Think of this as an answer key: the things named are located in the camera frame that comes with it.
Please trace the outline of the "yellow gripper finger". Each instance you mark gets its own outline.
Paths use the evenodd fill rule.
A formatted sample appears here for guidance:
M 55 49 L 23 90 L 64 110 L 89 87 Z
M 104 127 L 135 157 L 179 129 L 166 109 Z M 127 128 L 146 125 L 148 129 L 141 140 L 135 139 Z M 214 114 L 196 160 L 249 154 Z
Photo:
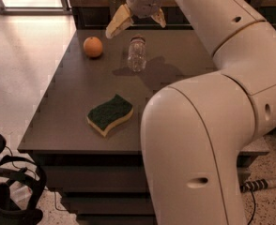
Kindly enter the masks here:
M 156 13 L 154 13 L 151 18 L 158 23 L 161 28 L 164 28 L 166 26 L 166 21 L 164 17 L 164 13 L 161 9 L 159 9 Z
M 106 27 L 105 35 L 107 38 L 114 38 L 122 31 L 132 26 L 132 24 L 132 14 L 128 5 L 121 5 Z

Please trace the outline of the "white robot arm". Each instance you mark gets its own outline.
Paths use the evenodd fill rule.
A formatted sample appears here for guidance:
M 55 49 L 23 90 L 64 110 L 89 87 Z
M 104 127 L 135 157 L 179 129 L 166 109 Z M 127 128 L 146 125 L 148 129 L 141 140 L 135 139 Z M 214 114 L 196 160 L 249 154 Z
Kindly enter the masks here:
M 216 71 L 175 82 L 141 120 L 158 225 L 247 225 L 238 184 L 242 148 L 276 128 L 276 30 L 244 0 L 175 0 Z M 164 22 L 162 0 L 126 0 L 106 29 L 133 16 Z

